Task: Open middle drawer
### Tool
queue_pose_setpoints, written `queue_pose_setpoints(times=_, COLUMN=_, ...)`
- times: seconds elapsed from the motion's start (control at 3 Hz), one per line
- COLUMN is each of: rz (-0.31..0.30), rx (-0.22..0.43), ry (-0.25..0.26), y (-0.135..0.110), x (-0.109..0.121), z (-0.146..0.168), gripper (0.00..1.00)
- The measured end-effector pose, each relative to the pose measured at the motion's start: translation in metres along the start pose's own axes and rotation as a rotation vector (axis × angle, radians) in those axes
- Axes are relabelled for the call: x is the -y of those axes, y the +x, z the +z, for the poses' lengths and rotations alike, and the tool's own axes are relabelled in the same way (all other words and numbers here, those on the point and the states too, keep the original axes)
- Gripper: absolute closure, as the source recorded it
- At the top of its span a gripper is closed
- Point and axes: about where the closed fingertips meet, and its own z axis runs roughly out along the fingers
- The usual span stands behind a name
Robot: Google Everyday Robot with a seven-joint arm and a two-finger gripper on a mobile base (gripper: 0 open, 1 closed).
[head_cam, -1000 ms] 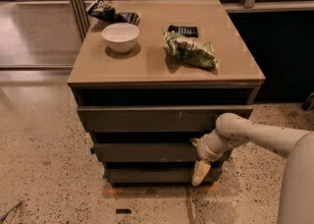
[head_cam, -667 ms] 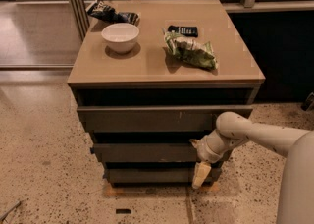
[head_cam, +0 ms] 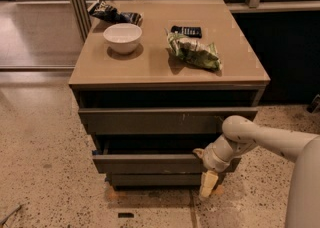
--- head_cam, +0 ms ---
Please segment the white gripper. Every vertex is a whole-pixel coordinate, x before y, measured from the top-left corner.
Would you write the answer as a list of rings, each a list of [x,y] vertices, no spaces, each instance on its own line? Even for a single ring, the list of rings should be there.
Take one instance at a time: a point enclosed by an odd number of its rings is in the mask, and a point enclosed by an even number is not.
[[[204,150],[202,148],[195,148],[193,150],[193,153],[199,159],[202,159],[204,167],[208,169],[207,172],[203,172],[201,175],[201,186],[199,190],[201,197],[208,198],[211,195],[219,179],[217,173],[225,171],[231,161],[240,156],[243,150],[243,144],[234,142],[224,135],[219,136]]]

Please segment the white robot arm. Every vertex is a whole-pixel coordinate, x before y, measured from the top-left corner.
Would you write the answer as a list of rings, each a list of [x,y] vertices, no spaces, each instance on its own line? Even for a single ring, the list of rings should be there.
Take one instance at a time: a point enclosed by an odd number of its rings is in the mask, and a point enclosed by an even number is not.
[[[222,123],[222,134],[193,153],[206,171],[199,195],[207,198],[231,161],[259,145],[295,164],[288,196],[285,228],[320,228],[320,135],[260,126],[233,115]]]

